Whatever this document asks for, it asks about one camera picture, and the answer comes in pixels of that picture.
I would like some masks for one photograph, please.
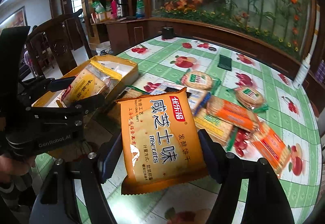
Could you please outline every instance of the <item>white bottle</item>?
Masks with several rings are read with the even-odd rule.
[[[295,77],[295,80],[293,81],[292,85],[294,86],[295,89],[299,89],[305,80],[309,68],[310,68],[310,58],[311,55],[308,53],[307,57],[301,62],[301,66],[299,68],[299,71]]]

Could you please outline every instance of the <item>green and white checkered tablecloth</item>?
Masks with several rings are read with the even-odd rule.
[[[184,48],[183,43],[189,43],[184,46],[191,48]],[[232,71],[217,67],[220,55],[232,58]],[[180,56],[187,57],[187,63],[183,63]],[[239,104],[226,90],[239,84],[252,85],[262,93],[270,108],[258,116],[266,120],[286,145],[299,144],[302,149],[302,172],[293,174],[288,163],[282,171],[280,182],[295,223],[303,223],[314,208],[321,180],[320,137],[311,104],[303,88],[294,89],[292,81],[284,75],[238,52],[192,39],[162,40],[160,36],[122,52],[118,57],[138,63],[140,78],[133,86],[147,92],[163,81],[177,82],[190,67],[219,78],[221,85],[215,95],[233,103]],[[242,159],[256,161],[260,157],[261,154],[249,144]],[[53,160],[49,155],[41,154],[36,164],[34,180],[41,181]],[[220,185],[207,176],[154,193],[124,196],[121,195],[121,183],[125,176],[122,154],[113,177],[102,185],[118,224],[165,224],[165,213],[171,207],[176,213],[193,211],[197,216],[207,215],[220,190]],[[90,223],[80,181],[75,180],[75,185],[82,221]],[[243,180],[234,224],[241,222],[247,188],[248,180]]]

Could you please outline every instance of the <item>window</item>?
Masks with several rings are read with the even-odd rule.
[[[71,0],[72,3],[72,10],[74,12],[78,11],[79,9],[82,9],[82,3],[81,0]]]

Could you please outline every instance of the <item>pink bottle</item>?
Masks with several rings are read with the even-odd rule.
[[[112,0],[111,2],[111,8],[112,8],[112,17],[117,18],[117,4],[116,0]]]

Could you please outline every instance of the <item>screw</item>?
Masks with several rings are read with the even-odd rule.
[[[229,159],[235,158],[235,155],[233,153],[226,153],[225,156]]]
[[[94,153],[94,152],[88,154],[88,158],[89,158],[89,159],[95,159],[96,156],[97,156],[97,154]]]
[[[261,164],[267,164],[268,163],[267,159],[265,159],[265,158],[260,158],[259,161],[260,161]]]
[[[57,165],[57,166],[59,166],[61,163],[63,163],[63,159],[57,159],[56,161],[55,161],[55,164]]]
[[[81,121],[81,120],[76,120],[76,121],[74,122],[74,124],[75,124],[76,126],[81,126],[81,125],[82,125],[82,121]]]

